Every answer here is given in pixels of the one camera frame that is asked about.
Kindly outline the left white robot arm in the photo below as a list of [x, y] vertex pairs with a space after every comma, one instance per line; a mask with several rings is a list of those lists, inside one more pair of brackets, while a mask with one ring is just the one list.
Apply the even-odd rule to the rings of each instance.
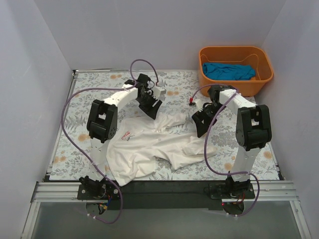
[[115, 136], [118, 127], [118, 111], [129, 102], [136, 100], [139, 108], [151, 119], [156, 119], [162, 104], [160, 96], [166, 93], [161, 86], [149, 86], [151, 79], [139, 74], [136, 81], [127, 80], [122, 90], [104, 100], [94, 100], [87, 122], [90, 136], [92, 159], [91, 169], [87, 176], [79, 179], [84, 191], [94, 199], [106, 199], [111, 196], [114, 186], [104, 178], [107, 148]]

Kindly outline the white t shirt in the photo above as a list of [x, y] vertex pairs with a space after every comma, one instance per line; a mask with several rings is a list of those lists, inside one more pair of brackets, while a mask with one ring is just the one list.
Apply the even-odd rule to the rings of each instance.
[[204, 139], [194, 132], [170, 133], [174, 127], [184, 125], [186, 115], [160, 114], [122, 120], [115, 136], [108, 145], [106, 160], [110, 171], [120, 186], [136, 178], [155, 172], [156, 159], [169, 162], [173, 171], [202, 162], [214, 156], [216, 148], [204, 148]]

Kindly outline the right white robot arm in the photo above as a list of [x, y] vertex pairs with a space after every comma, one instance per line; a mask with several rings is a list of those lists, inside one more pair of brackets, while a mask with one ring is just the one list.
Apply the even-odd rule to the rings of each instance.
[[269, 108], [257, 105], [245, 99], [239, 91], [230, 85], [209, 84], [209, 103], [203, 103], [194, 96], [189, 105], [196, 106], [197, 112], [192, 119], [196, 125], [198, 137], [205, 137], [204, 160], [208, 160], [208, 136], [217, 122], [217, 116], [228, 108], [237, 116], [235, 137], [239, 145], [234, 165], [225, 181], [209, 186], [213, 199], [237, 198], [249, 195], [254, 197], [250, 181], [252, 167], [257, 155], [272, 138]]

